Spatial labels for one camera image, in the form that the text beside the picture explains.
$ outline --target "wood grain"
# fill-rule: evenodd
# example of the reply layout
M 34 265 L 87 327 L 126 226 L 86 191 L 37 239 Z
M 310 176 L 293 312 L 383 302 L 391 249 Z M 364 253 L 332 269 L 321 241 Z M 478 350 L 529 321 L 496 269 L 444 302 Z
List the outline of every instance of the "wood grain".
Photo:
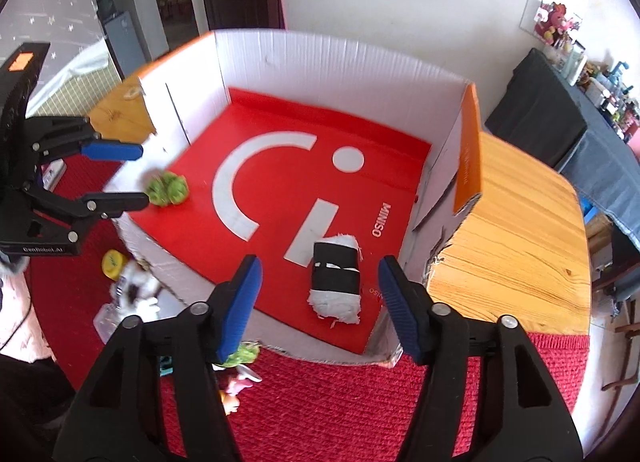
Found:
M 482 198 L 433 267 L 431 296 L 468 317 L 587 334 L 589 257 L 572 186 L 493 135 L 481 143 Z

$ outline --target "gray cloth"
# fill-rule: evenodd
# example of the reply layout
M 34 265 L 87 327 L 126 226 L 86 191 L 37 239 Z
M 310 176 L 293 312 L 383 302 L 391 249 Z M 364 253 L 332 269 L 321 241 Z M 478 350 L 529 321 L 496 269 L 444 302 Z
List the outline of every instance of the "gray cloth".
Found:
M 640 166 L 577 87 L 532 49 L 487 128 L 559 171 L 640 249 Z

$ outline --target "wooden table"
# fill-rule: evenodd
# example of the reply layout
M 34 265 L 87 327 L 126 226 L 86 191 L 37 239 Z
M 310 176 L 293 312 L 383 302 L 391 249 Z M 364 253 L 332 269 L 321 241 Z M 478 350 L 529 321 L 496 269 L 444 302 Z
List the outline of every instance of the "wooden table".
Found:
M 137 74 L 90 113 L 105 138 L 142 143 L 154 130 L 142 97 L 123 95 Z M 587 334 L 590 266 L 571 185 L 552 169 L 482 134 L 484 194 L 434 266 L 430 294 L 462 314 L 513 314 L 527 331 Z

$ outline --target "yellow round object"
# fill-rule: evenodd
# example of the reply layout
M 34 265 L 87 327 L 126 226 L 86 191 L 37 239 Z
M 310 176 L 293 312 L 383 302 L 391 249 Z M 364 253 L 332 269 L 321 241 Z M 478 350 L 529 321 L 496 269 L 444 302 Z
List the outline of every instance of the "yellow round object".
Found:
M 126 261 L 124 254 L 115 249 L 110 249 L 102 258 L 102 272 L 107 278 L 111 278 L 116 282 Z

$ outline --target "green object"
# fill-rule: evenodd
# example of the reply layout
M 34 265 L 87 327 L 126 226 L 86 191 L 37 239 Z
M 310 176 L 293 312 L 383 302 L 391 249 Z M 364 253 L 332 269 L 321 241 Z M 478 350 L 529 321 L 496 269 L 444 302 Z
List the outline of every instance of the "green object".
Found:
M 248 365 L 253 363 L 260 353 L 260 346 L 257 343 L 240 343 L 238 350 L 231 354 L 224 364 L 224 368 L 233 368 L 238 365 Z
M 145 193 L 149 201 L 160 207 L 171 204 L 181 204 L 189 197 L 187 179 L 171 171 L 163 171 L 149 182 Z

